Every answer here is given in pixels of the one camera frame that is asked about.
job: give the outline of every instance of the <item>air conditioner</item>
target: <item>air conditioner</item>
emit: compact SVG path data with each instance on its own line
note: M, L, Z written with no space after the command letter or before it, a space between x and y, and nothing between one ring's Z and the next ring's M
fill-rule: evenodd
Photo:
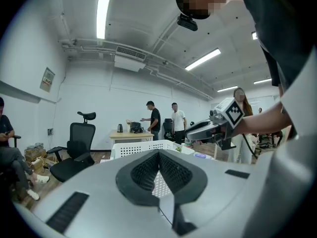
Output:
M145 66L145 63L143 62L139 62L134 59L130 59L130 58L126 58L126 57L122 57L118 55L114 56L114 67L138 72L139 69L143 69L144 66Z
M144 61L146 58L146 55L143 53L140 53L131 49L127 49L124 47L120 47L120 46L117 47L117 50L115 53L116 55L119 55L121 57L131 58L137 61Z

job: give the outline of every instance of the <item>black t-shirt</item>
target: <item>black t-shirt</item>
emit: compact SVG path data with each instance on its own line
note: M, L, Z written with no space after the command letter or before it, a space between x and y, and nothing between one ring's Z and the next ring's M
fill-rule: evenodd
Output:
M314 0L244 0L272 77L286 91L305 65L316 42L308 11Z
M0 133L6 133L12 130L13 128L9 118L5 115L2 115L2 117L0 118ZM9 146L9 142L8 141L0 142L0 147L1 146Z
M152 128L152 130L159 131L160 130L160 114L157 108L152 110L151 124L154 122L155 119L158 120L158 123Z

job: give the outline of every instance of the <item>white t-shirt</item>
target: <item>white t-shirt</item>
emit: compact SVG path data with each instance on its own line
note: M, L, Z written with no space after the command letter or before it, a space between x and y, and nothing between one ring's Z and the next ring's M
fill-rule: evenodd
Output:
M185 114L181 110L178 110L176 113L175 112L172 113L172 120L174 122L174 130L175 131L185 130L184 118L185 118Z

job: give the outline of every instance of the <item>white plastic crate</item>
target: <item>white plastic crate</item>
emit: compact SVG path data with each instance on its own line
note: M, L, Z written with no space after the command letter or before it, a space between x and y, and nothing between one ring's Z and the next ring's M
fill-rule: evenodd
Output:
M182 151L176 151L177 147L181 148ZM153 149L173 150L178 152L179 154L193 154L195 152L193 149L181 146L169 140L146 141L136 143L119 143L113 145L112 151L114 152L114 158L118 159L128 156L130 154L144 152ZM152 195L161 198L171 193L160 172L158 172L157 176L155 177L154 183L155 187L152 192Z

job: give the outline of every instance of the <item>black rubber pad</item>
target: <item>black rubber pad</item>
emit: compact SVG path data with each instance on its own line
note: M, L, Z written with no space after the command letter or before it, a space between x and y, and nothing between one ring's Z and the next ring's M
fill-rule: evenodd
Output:
M64 233L69 224L75 218L89 195L75 192L46 222L51 228L59 233Z
M243 178L243 179L248 179L250 175L249 173L240 172L240 171L236 171L232 169L228 169L225 173L228 175L232 175L232 176Z

